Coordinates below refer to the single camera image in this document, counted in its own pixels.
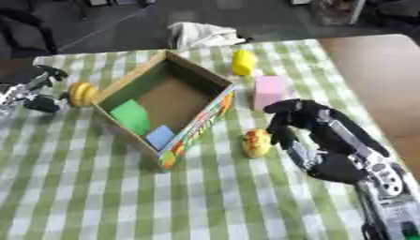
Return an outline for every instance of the chair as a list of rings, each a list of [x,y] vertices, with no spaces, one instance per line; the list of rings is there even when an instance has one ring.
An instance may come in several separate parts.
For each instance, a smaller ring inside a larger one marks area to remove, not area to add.
[[[388,19],[420,25],[419,0],[376,0],[373,3],[378,24]]]
[[[26,4],[28,6],[28,10],[33,12],[35,10],[35,3],[34,0],[25,0]],[[54,1],[66,1],[73,3],[74,6],[79,10],[79,16],[82,20],[85,20],[87,18],[86,10],[84,9],[83,4],[79,0],[54,0]]]
[[[36,27],[43,37],[45,49],[22,46],[13,36],[12,28],[6,19]],[[48,28],[41,19],[25,11],[0,7],[0,31],[4,36],[6,44],[11,49],[11,58],[51,55],[57,53],[57,48],[50,28]]]

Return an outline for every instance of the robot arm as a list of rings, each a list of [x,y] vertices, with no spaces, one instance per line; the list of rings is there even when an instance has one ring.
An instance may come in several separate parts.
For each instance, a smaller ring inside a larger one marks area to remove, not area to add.
[[[267,131],[293,162],[312,177],[350,184],[365,216],[365,239],[420,237],[420,197],[413,177],[344,113],[312,100],[293,99],[267,106],[275,113]],[[306,149],[290,128],[310,131],[320,146]]]
[[[7,116],[23,101],[27,109],[45,113],[60,110],[59,100],[55,97],[38,94],[44,86],[52,87],[68,75],[64,70],[48,66],[31,66],[19,70],[0,81],[0,115]]]

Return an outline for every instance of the floor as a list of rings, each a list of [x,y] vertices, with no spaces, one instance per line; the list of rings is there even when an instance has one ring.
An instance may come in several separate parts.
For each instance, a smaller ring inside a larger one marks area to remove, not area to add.
[[[98,53],[133,49],[167,48],[167,26],[178,21],[230,26],[258,41],[328,38],[392,33],[361,21],[356,26],[320,26],[308,6],[289,0],[157,0],[150,7],[138,5],[89,7],[82,21],[69,2],[37,0],[36,15],[52,29],[60,53]],[[23,0],[0,7],[25,9]],[[33,29],[16,25],[15,34],[26,45],[39,46]],[[8,58],[0,39],[0,59]]]

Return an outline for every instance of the yellow toy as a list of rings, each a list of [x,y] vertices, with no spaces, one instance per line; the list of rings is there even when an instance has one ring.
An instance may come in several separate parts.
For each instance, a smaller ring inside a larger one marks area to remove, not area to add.
[[[264,129],[253,129],[244,135],[242,146],[250,158],[260,158],[270,150],[270,139],[270,134]]]
[[[239,50],[234,53],[232,61],[232,70],[236,75],[249,75],[255,68],[257,58],[252,52]]]
[[[68,101],[73,107],[86,107],[97,93],[98,89],[90,82],[75,82],[68,89]]]

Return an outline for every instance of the open box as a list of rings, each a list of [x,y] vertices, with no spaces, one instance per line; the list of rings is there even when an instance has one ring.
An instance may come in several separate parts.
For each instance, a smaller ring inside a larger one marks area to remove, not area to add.
[[[234,85],[217,74],[170,51],[159,51],[150,61],[108,86],[93,100],[111,131],[121,135],[144,155],[147,168],[169,170],[197,137],[232,105]],[[150,130],[137,135],[110,112],[135,100],[148,114]],[[161,150],[145,136],[165,125],[174,137]]]

